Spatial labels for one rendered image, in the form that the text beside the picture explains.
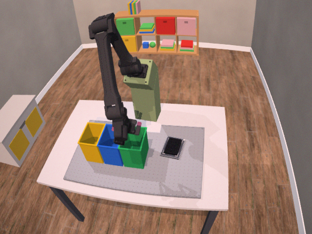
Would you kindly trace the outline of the blue bin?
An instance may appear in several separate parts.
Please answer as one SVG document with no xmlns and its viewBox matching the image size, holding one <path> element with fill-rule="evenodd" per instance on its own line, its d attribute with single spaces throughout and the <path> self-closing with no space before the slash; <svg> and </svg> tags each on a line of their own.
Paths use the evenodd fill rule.
<svg viewBox="0 0 312 234">
<path fill-rule="evenodd" d="M 120 150 L 118 149 L 119 145 L 113 142 L 114 131 L 111 129 L 112 124 L 105 125 L 97 143 L 97 147 L 100 150 L 105 164 L 123 166 Z"/>
</svg>

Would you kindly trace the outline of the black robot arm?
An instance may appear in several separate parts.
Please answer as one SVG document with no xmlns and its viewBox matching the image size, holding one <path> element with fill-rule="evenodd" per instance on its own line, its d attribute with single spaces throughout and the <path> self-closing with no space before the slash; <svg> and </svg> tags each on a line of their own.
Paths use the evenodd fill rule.
<svg viewBox="0 0 312 234">
<path fill-rule="evenodd" d="M 128 132 L 130 133 L 132 125 L 128 122 L 127 109 L 121 102 L 121 96 L 118 92 L 111 44 L 120 59 L 118 65 L 123 76 L 146 78 L 148 65 L 141 64 L 137 56 L 133 57 L 129 53 L 114 23 L 114 17 L 114 13 L 99 16 L 88 26 L 88 30 L 89 38 L 95 39 L 97 43 L 104 88 L 105 116 L 108 120 L 112 120 L 113 142 L 122 146 L 128 140 Z"/>
</svg>

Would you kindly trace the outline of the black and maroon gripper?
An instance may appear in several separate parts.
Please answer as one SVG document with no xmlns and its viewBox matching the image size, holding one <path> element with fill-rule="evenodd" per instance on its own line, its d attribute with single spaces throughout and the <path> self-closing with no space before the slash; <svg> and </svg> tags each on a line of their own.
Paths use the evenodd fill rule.
<svg viewBox="0 0 312 234">
<path fill-rule="evenodd" d="M 134 120 L 134 119 L 129 119 L 130 124 L 132 125 L 131 127 L 131 131 L 129 134 L 134 134 L 134 135 L 138 135 L 139 136 L 139 132 L 140 132 L 140 129 L 141 129 L 141 122 L 137 122 L 137 120 Z M 137 124 L 137 126 L 136 126 Z M 136 129 L 135 129 L 136 127 Z"/>
</svg>

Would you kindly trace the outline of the yellow open-top bin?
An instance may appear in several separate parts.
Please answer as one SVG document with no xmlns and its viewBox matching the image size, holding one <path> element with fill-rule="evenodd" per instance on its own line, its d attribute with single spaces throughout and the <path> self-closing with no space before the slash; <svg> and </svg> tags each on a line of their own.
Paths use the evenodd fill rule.
<svg viewBox="0 0 312 234">
<path fill-rule="evenodd" d="M 81 134 L 78 144 L 87 161 L 104 163 L 97 143 L 106 124 L 88 123 Z"/>
</svg>

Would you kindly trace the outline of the green bin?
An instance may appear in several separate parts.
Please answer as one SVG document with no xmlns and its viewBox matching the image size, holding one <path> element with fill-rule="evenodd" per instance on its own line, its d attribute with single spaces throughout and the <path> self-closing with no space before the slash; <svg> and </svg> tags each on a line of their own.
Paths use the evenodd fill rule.
<svg viewBox="0 0 312 234">
<path fill-rule="evenodd" d="M 128 134 L 125 144 L 118 146 L 125 167 L 144 169 L 149 144 L 147 127 L 141 127 L 139 136 Z"/>
</svg>

